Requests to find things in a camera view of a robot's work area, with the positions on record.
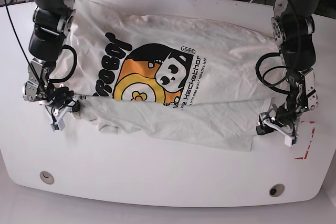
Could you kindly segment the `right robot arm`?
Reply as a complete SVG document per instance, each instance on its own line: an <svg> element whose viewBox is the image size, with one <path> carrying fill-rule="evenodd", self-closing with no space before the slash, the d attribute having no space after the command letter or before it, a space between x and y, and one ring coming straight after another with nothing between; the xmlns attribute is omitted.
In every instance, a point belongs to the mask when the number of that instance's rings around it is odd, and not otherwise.
<svg viewBox="0 0 336 224"><path fill-rule="evenodd" d="M75 49L65 44L75 15L75 0L34 0L37 7L33 14L34 30L28 50L33 59L28 60L28 80L23 86L23 99L38 102L45 107L53 131L65 128L66 113L78 112L79 101L84 95L75 94L64 86L75 72L78 56ZM69 73L60 79L52 79L57 59L63 50L73 55Z"/></svg>

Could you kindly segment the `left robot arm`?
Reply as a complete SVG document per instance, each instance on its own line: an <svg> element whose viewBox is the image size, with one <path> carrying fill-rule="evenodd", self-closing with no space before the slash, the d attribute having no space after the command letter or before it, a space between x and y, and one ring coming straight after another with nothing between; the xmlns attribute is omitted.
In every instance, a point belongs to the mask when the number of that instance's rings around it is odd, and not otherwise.
<svg viewBox="0 0 336 224"><path fill-rule="evenodd" d="M318 106L312 68L316 62L312 40L316 26L312 15L319 2L320 0L275 0L271 25L278 52L261 56L255 66L257 78L263 85L287 96L281 106L272 105L268 111L260 113L257 134L266 135L278 131L289 147L297 141L301 115ZM260 72L262 62L271 57L281 57L284 62L282 68L286 71L284 77L275 83L265 79L274 68Z"/></svg>

